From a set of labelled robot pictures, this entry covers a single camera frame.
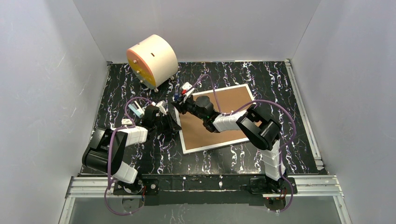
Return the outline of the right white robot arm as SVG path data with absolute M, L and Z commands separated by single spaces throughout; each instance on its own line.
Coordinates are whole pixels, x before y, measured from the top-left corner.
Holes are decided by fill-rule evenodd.
M 201 119 L 203 126 L 211 133 L 241 130 L 260 150 L 265 166 L 264 178 L 252 179 L 245 189 L 251 194 L 278 193 L 284 189 L 285 177 L 285 166 L 280 161 L 281 125 L 266 118 L 257 103 L 258 100 L 250 101 L 230 113 L 215 110 L 208 96 L 199 96 L 197 99 L 178 97 L 172 105 L 181 114 L 188 112 Z

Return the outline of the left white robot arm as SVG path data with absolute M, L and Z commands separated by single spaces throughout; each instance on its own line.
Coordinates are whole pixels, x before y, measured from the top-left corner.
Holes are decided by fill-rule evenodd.
M 106 173 L 118 181 L 134 183 L 138 171 L 123 161 L 125 148 L 146 142 L 149 135 L 156 131 L 172 135 L 182 129 L 167 111 L 166 106 L 164 101 L 152 103 L 141 110 L 129 105 L 134 113 L 141 114 L 140 125 L 125 127 L 116 132 L 107 127 L 97 128 L 82 156 L 82 164 Z

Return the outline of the white picture frame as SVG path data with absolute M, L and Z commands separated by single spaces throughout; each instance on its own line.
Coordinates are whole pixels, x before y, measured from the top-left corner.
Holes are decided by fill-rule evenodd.
M 248 84 L 216 89 L 215 93 L 222 113 L 220 113 L 219 118 L 215 118 L 213 121 L 214 132 L 208 131 L 204 127 L 203 121 L 194 115 L 190 113 L 181 114 L 175 109 L 176 121 L 182 128 L 179 135 L 183 154 L 192 154 L 249 141 L 236 124 L 236 121 L 246 112 L 248 107 L 245 106 L 239 112 L 230 115 L 231 112 L 255 99 Z

